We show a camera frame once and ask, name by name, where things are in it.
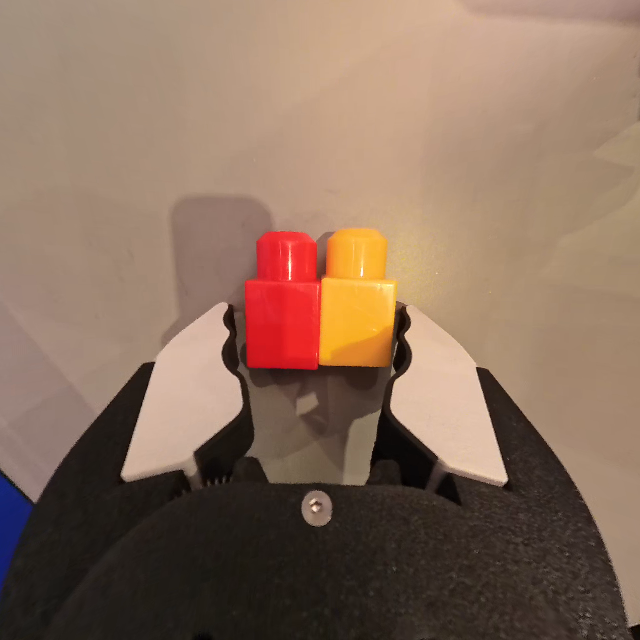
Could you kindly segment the yellow one-stud toy block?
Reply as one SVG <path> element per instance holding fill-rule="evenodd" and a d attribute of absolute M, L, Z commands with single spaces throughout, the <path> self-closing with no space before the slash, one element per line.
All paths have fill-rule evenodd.
<path fill-rule="evenodd" d="M 386 265 L 387 240 L 375 229 L 340 229 L 328 239 L 321 280 L 321 366 L 389 366 L 397 282 L 386 277 Z"/>

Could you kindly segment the red one-stud toy block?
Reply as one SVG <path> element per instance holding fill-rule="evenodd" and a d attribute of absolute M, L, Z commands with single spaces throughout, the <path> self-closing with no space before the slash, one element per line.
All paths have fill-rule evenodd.
<path fill-rule="evenodd" d="M 319 366 L 321 282 L 317 245 L 306 233 L 270 231 L 256 242 L 257 275 L 244 285 L 246 366 Z"/>

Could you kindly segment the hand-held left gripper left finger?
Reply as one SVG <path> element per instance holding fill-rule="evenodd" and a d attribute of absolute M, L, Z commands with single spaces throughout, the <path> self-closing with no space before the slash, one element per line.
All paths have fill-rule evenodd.
<path fill-rule="evenodd" d="M 233 307 L 219 303 L 156 357 L 121 471 L 125 482 L 181 472 L 190 487 L 229 479 L 254 438 Z"/>

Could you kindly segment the blue plastic bin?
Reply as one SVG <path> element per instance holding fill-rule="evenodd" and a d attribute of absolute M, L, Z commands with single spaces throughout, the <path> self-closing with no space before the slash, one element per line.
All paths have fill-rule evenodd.
<path fill-rule="evenodd" d="M 1 587 L 32 509 L 30 498 L 1 471 Z"/>

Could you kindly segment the grey desk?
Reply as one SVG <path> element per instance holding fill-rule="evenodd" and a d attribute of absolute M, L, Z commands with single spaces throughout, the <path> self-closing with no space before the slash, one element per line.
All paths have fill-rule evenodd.
<path fill-rule="evenodd" d="M 639 620 L 638 1 L 2 1 L 1 469 L 36 501 L 255 242 L 387 274 L 569 470 Z"/>

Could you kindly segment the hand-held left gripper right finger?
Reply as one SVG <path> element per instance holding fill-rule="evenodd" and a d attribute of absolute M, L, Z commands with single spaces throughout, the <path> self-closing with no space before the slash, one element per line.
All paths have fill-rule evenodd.
<path fill-rule="evenodd" d="M 504 488 L 508 473 L 473 358 L 412 305 L 398 312 L 396 340 L 372 468 L 392 463 L 400 484 L 432 493 L 454 477 Z"/>

